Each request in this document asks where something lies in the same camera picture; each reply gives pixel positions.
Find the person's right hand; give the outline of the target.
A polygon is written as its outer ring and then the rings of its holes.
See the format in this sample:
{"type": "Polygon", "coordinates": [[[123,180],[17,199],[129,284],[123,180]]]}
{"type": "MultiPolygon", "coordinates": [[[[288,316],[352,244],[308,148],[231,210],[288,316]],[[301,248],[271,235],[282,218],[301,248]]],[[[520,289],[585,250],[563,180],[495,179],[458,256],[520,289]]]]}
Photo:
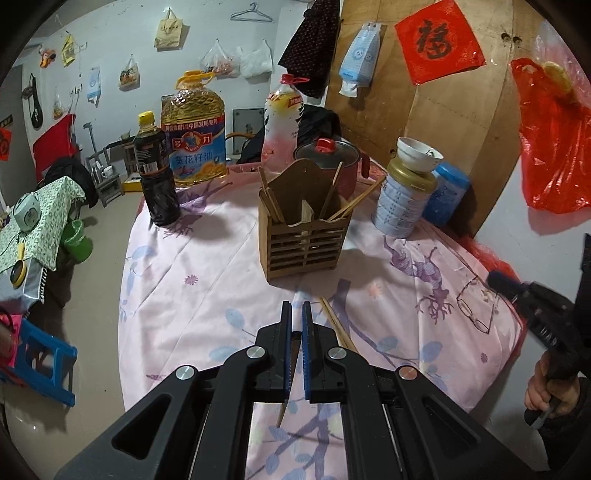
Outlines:
{"type": "Polygon", "coordinates": [[[525,391],[524,405],[528,410],[547,412],[550,401],[555,398],[559,404],[551,417],[570,414],[576,407],[580,395],[580,380],[548,380],[551,355],[546,351],[535,365],[534,375],[529,379],[525,391]]]}

